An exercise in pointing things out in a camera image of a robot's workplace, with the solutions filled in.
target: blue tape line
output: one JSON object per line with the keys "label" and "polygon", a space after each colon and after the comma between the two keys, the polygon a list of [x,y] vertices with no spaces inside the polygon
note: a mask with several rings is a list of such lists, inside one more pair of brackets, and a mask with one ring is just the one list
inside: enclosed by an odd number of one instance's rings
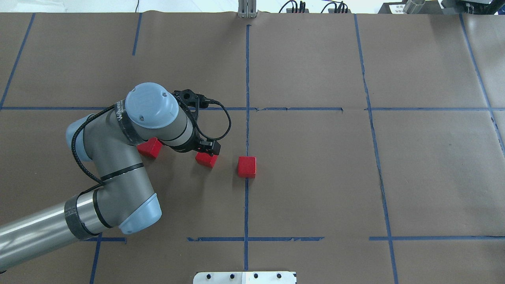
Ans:
{"label": "blue tape line", "polygon": [[104,110],[107,107],[2,107],[3,110],[35,110],[35,111],[45,111],[45,110],[56,110],[56,111],[73,111],[73,110],[87,110],[87,111],[98,111]]}
{"label": "blue tape line", "polygon": [[[505,240],[505,236],[493,235],[423,235],[423,236],[394,236],[393,241],[450,241],[450,240]],[[387,241],[386,236],[371,236],[370,241]]]}
{"label": "blue tape line", "polygon": [[[235,108],[235,107],[231,107],[231,108],[226,108],[227,110],[229,111],[246,111],[247,108]],[[223,109],[222,108],[206,108],[206,109],[200,109],[201,111],[222,111]]]}
{"label": "blue tape line", "polygon": [[209,236],[203,238],[186,238],[188,242],[243,242],[242,236]]}
{"label": "blue tape line", "polygon": [[249,178],[245,179],[244,206],[244,271],[249,270]]}
{"label": "blue tape line", "polygon": [[386,222],[386,230],[387,230],[387,237],[388,237],[388,243],[389,243],[389,254],[391,257],[391,267],[393,270],[393,279],[394,279],[394,283],[398,284],[398,273],[396,272],[396,260],[394,257],[393,240],[391,238],[391,226],[389,224],[389,213],[387,210],[386,192],[384,190],[384,181],[382,179],[382,169],[381,169],[381,165],[380,165],[379,150],[377,147],[377,139],[375,137],[375,128],[374,128],[374,122],[373,122],[373,116],[372,116],[372,106],[370,103],[370,94],[368,92],[367,81],[365,79],[365,63],[363,60],[363,50],[361,47],[360,29],[358,27],[358,17],[356,14],[354,14],[354,23],[356,26],[356,38],[358,39],[358,51],[360,53],[361,72],[363,75],[363,86],[365,88],[365,93],[367,94],[368,117],[370,119],[370,128],[372,130],[372,140],[374,143],[375,162],[377,164],[377,169],[379,171],[380,189],[382,191],[382,208],[384,210],[384,220]]}
{"label": "blue tape line", "polygon": [[249,156],[249,113],[250,113],[250,102],[249,102],[249,28],[251,25],[246,26],[245,30],[245,126],[246,126],[246,136],[245,136],[245,155]]}
{"label": "blue tape line", "polygon": [[463,15],[460,14],[460,22],[461,28],[463,29],[463,35],[465,36],[465,42],[467,43],[468,51],[470,52],[470,58],[472,58],[472,63],[475,67],[475,73],[477,73],[477,78],[479,79],[480,88],[482,89],[482,93],[484,94],[484,98],[486,99],[486,105],[489,110],[489,115],[491,116],[491,120],[494,125],[494,131],[496,132],[496,136],[498,137],[498,142],[500,143],[501,153],[505,156],[505,146],[503,145],[503,139],[501,138],[500,131],[498,129],[498,125],[496,124],[496,119],[494,118],[493,110],[491,108],[491,103],[489,102],[489,97],[487,95],[486,88],[484,87],[484,83],[482,82],[482,77],[480,76],[479,67],[477,66],[477,62],[475,61],[475,56],[472,50],[472,46],[470,45],[470,41],[468,40],[467,29],[465,27],[465,21],[463,19]]}
{"label": "blue tape line", "polygon": [[94,276],[96,273],[96,265],[98,264],[98,255],[100,254],[100,243],[102,242],[102,233],[98,235],[96,240],[95,257],[93,258],[93,267],[91,269],[91,277],[89,279],[89,284],[94,283]]}
{"label": "blue tape line", "polygon": [[35,13],[32,13],[32,17],[30,19],[30,23],[28,24],[28,28],[26,29],[25,37],[23,38],[23,42],[19,47],[18,56],[14,61],[14,66],[12,67],[11,74],[9,79],[7,80],[7,85],[5,86],[4,95],[2,96],[2,100],[0,101],[0,109],[3,108],[5,99],[7,97],[7,93],[9,92],[9,87],[11,86],[12,78],[14,77],[14,73],[16,72],[16,68],[18,67],[19,59],[21,58],[21,53],[23,52],[23,48],[25,47],[26,39],[28,38],[28,34],[30,33],[31,26],[33,24],[33,20],[35,19]]}
{"label": "blue tape line", "polygon": [[[186,238],[188,242],[243,242],[244,237],[241,236],[209,236],[202,238]],[[249,242],[318,242],[323,240],[323,236],[250,236]]]}
{"label": "blue tape line", "polygon": [[251,236],[250,242],[318,242],[323,236]]}
{"label": "blue tape line", "polygon": [[[90,110],[90,111],[98,111],[106,109],[107,107],[2,107],[2,110],[63,110],[63,111],[72,111],[72,110]],[[226,108],[229,111],[246,111],[247,108],[244,107],[229,107]],[[201,111],[222,111],[221,108],[206,108],[200,109]],[[288,107],[267,107],[267,108],[255,108],[250,107],[249,110],[255,111],[344,111],[343,108],[311,108],[311,107],[296,107],[296,108],[288,108]],[[488,111],[488,108],[371,108],[372,111]],[[493,111],[505,111],[505,108],[491,108]]]}
{"label": "blue tape line", "polygon": [[[87,240],[83,240],[82,242],[96,242],[98,241],[98,238],[90,238]],[[101,242],[122,242],[126,244],[126,238],[107,238],[103,237]]]}
{"label": "blue tape line", "polygon": [[[251,25],[245,28],[245,155],[249,156],[249,30]],[[249,270],[249,179],[245,179],[244,192],[244,271]]]}
{"label": "blue tape line", "polygon": [[138,34],[140,32],[141,22],[142,22],[142,13],[138,13],[137,33],[135,34],[135,42],[133,43],[133,52],[131,53],[133,56],[135,56],[135,53],[137,52],[137,41],[138,41]]}
{"label": "blue tape line", "polygon": [[488,111],[488,108],[371,108],[372,111]]}
{"label": "blue tape line", "polygon": [[257,111],[344,111],[343,108],[262,108]]}

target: light blue joint cap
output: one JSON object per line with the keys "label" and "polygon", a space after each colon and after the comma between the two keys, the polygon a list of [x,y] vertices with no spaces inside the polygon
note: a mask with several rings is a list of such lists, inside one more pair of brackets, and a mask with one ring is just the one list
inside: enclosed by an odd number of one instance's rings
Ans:
{"label": "light blue joint cap", "polygon": [[[92,114],[86,116],[86,117],[83,117],[75,122],[73,122],[72,124],[70,124],[68,127],[67,127],[67,132],[65,133],[65,137],[67,139],[67,146],[69,149],[72,149],[71,148],[71,143],[72,143],[72,137],[74,137],[74,134],[75,134],[75,131],[86,121],[86,119],[88,119],[88,117],[92,116]],[[77,156],[79,157],[79,159],[81,161],[84,161],[84,162],[89,162],[91,161],[91,158],[88,156],[88,154],[86,153],[86,150],[84,149],[84,138],[83,138],[83,134],[84,134],[84,129],[79,133],[79,135],[77,135],[77,140],[75,140],[75,151],[77,152]]]}
{"label": "light blue joint cap", "polygon": [[177,100],[156,83],[137,85],[126,96],[125,109],[136,124],[149,128],[162,128],[172,123],[179,114]]}
{"label": "light blue joint cap", "polygon": [[160,202],[156,194],[153,194],[142,203],[137,210],[133,211],[133,213],[119,225],[119,228],[123,234],[136,233],[156,223],[160,217]]}

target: white label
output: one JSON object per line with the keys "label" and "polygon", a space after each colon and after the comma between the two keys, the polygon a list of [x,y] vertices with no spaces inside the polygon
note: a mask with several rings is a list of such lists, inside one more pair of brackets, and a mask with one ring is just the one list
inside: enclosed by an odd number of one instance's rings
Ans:
{"label": "white label", "polygon": [[391,10],[392,14],[405,14],[403,11],[404,8],[405,4],[389,5],[389,9]]}
{"label": "white label", "polygon": [[291,271],[200,272],[193,284],[296,284],[295,275]]}

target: red block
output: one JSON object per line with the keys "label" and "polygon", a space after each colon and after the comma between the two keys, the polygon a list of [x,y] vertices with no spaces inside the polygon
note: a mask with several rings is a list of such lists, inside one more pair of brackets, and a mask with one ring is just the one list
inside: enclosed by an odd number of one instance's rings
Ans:
{"label": "red block", "polygon": [[147,142],[144,142],[137,146],[137,150],[141,155],[146,157],[155,158],[160,153],[161,142],[158,141],[156,137],[149,139]]}
{"label": "red block", "polygon": [[256,157],[238,157],[238,176],[244,178],[256,176]]}
{"label": "red block", "polygon": [[209,155],[207,153],[198,152],[198,154],[196,155],[196,157],[194,159],[196,160],[197,163],[199,163],[203,166],[213,168],[214,165],[216,164],[217,159],[218,159],[218,155],[212,155],[212,157],[211,157],[211,155]]}

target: wire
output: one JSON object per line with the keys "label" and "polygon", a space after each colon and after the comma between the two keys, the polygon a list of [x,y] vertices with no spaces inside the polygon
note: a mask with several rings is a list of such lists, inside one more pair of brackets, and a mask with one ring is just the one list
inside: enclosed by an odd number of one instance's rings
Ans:
{"label": "wire", "polygon": [[86,194],[88,192],[91,192],[91,191],[93,191],[93,190],[95,190],[95,189],[97,189],[99,187],[102,187],[102,186],[103,185],[101,185],[101,184],[93,185],[92,187],[90,187],[90,188],[86,189],[85,191],[81,192],[81,195]]}
{"label": "wire", "polygon": [[298,3],[295,1],[295,0],[289,0],[288,2],[286,2],[282,7],[281,9],[279,10],[279,13],[282,12],[282,9],[284,9],[284,7],[286,7],[287,4],[289,4],[291,2],[291,4],[293,5],[293,3],[296,5],[296,11],[298,11]]}
{"label": "wire", "polygon": [[335,11],[337,10],[337,2],[330,2],[330,3],[326,4],[326,6],[321,10],[320,14],[322,14],[324,12],[324,9],[326,9],[326,7],[328,7],[331,4],[335,5],[335,10],[334,10],[334,13],[335,13]]}
{"label": "wire", "polygon": [[221,135],[220,137],[218,138],[212,138],[212,137],[209,137],[207,135],[205,135],[201,130],[200,130],[200,127],[198,126],[198,123],[196,121],[196,118],[194,117],[193,115],[193,112],[190,111],[188,105],[177,95],[174,95],[175,99],[184,107],[184,112],[187,113],[189,115],[189,117],[191,118],[191,121],[193,122],[195,128],[197,129],[197,131],[203,136],[205,137],[207,140],[212,140],[212,141],[217,141],[217,140],[221,140],[223,139],[227,134],[228,132],[230,132],[230,129],[231,129],[231,117],[230,117],[230,114],[228,113],[228,110],[225,108],[225,106],[223,106],[222,103],[216,101],[216,100],[210,100],[209,104],[213,104],[213,105],[218,105],[220,106],[223,111],[226,113],[226,117],[228,118],[228,129],[226,130],[226,132],[224,132],[223,135]]}
{"label": "wire", "polygon": [[104,113],[110,111],[114,109],[114,105],[111,105],[110,107],[102,110],[101,112],[93,115],[92,117],[88,118],[81,126],[79,126],[79,128],[75,131],[74,133],[74,136],[72,137],[72,142],[71,142],[71,146],[70,146],[70,149],[72,150],[72,155],[74,156],[74,160],[75,162],[77,163],[77,165],[79,166],[79,168],[82,170],[82,172],[84,172],[87,176],[89,176],[92,180],[98,182],[100,185],[105,185],[105,183],[97,178],[94,174],[92,174],[88,169],[86,169],[86,167],[82,164],[81,162],[81,159],[79,159],[79,156],[77,155],[77,151],[75,150],[75,143],[77,141],[77,136],[79,135],[79,133],[86,127],[86,125],[88,125],[91,121],[95,120],[96,118],[98,118],[99,116],[103,115]]}
{"label": "wire", "polygon": [[324,12],[324,9],[326,9],[326,7],[328,7],[331,4],[335,4],[335,9],[333,10],[334,14],[346,14],[349,11],[349,7],[343,1],[341,1],[341,2],[330,1],[330,3],[326,4],[326,6],[321,10],[321,14]]}

